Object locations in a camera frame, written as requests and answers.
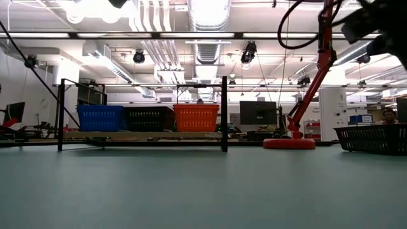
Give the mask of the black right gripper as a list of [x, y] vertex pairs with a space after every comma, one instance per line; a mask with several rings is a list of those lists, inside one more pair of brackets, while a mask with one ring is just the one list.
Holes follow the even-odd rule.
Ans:
[[367, 54], [389, 53], [407, 69], [407, 0], [374, 0], [364, 7], [368, 22], [381, 33], [367, 46]]

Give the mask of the person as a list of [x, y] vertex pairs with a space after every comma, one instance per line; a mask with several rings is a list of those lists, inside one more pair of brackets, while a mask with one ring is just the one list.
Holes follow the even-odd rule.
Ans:
[[384, 125], [398, 124], [396, 112], [393, 109], [386, 109], [383, 112], [383, 120], [381, 121], [381, 124]]

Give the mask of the blue storage box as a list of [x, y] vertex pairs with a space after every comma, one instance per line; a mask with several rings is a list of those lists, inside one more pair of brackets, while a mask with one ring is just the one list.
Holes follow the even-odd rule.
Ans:
[[372, 123], [373, 116], [371, 114], [358, 114], [349, 117], [349, 122], [352, 125], [356, 125], [359, 123]]

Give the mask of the white pillar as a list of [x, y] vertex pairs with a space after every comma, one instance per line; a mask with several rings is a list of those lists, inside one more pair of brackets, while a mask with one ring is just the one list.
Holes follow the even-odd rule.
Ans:
[[348, 125], [347, 95], [344, 88], [319, 90], [321, 141], [338, 140], [335, 128]]

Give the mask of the black monitor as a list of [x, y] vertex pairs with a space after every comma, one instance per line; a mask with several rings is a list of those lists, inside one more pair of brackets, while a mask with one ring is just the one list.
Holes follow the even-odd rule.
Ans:
[[5, 109], [2, 110], [4, 113], [3, 123], [21, 123], [24, 115], [25, 102], [18, 102], [13, 104], [8, 104]]
[[240, 101], [241, 125], [276, 125], [277, 104], [266, 101]]

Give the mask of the silver ventilation duct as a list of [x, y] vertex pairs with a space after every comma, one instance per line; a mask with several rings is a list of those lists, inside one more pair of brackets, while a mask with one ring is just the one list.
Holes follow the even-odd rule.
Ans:
[[[187, 5], [191, 31], [226, 31], [231, 0], [187, 0]], [[221, 45], [194, 45], [193, 50], [200, 64], [215, 64], [221, 53]]]

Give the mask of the black frame wooden shelf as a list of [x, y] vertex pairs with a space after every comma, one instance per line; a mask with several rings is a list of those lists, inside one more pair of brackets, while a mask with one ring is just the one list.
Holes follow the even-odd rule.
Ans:
[[[63, 131], [63, 119], [64, 113], [68, 113], [65, 109], [65, 81], [67, 79], [62, 79], [61, 84], [59, 85], [59, 126], [58, 126], [58, 141], [57, 141], [57, 151], [63, 151], [64, 142], [64, 131]], [[176, 87], [177, 92], [179, 92], [179, 88], [207, 88], [207, 87], [219, 87], [221, 89], [221, 133], [222, 138], [221, 142], [198, 142], [198, 141], [190, 141], [190, 142], [135, 142], [135, 141], [118, 141], [118, 142], [106, 142], [104, 139], [102, 143], [99, 144], [99, 147], [164, 147], [164, 146], [220, 146], [222, 152], [228, 152], [228, 86], [227, 86], [227, 77], [222, 77], [221, 84], [174, 84], [172, 87]]]

